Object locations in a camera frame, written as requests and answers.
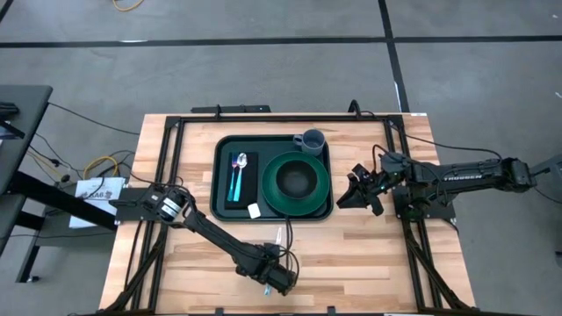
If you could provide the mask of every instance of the mug handle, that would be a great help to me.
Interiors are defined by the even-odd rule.
[[[302,135],[297,134],[292,136],[292,142],[297,146],[302,146]]]

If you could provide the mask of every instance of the blue utensil handle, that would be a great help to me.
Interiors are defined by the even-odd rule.
[[[230,189],[228,190],[228,201],[232,201],[234,198],[234,171],[235,168],[232,168],[232,176],[230,178]]]
[[[240,172],[238,172],[238,179],[236,180],[236,189],[234,190],[235,202],[240,201],[241,182],[242,182],[242,168],[240,168]]]

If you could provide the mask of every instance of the spoon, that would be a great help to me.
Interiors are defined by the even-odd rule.
[[[228,189],[228,201],[232,201],[234,198],[234,172],[236,171],[236,167],[238,167],[238,155],[236,153],[232,153],[232,175],[230,176],[230,189]]]
[[[236,180],[236,189],[234,190],[234,201],[240,201],[240,191],[241,191],[241,182],[242,182],[242,170],[248,164],[248,157],[244,153],[240,153],[238,155],[238,168],[240,171],[238,172],[238,179]]]

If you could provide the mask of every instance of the black tray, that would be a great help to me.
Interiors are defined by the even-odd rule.
[[[282,153],[299,151],[292,142],[293,135],[233,135],[227,136],[219,141],[214,152],[213,184],[211,186],[211,212],[214,217],[224,221],[284,221],[284,214],[270,207],[261,193],[261,174],[265,166],[275,157]],[[226,210],[225,196],[227,194],[227,177],[229,154],[231,152],[256,152],[258,154],[258,180],[257,180],[257,205],[260,208],[261,217],[251,219],[248,209]],[[330,175],[330,154],[328,144],[324,146],[322,154],[317,157],[322,162]],[[294,220],[321,220],[325,219],[334,208],[332,198],[332,183],[326,202],[316,211],[300,217],[292,217]]]

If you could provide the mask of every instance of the gray mug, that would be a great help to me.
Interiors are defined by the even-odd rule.
[[[326,138],[321,131],[310,129],[302,135],[294,135],[292,137],[292,142],[299,146],[303,153],[317,156],[322,154],[322,149],[324,148],[324,144],[326,144]]]

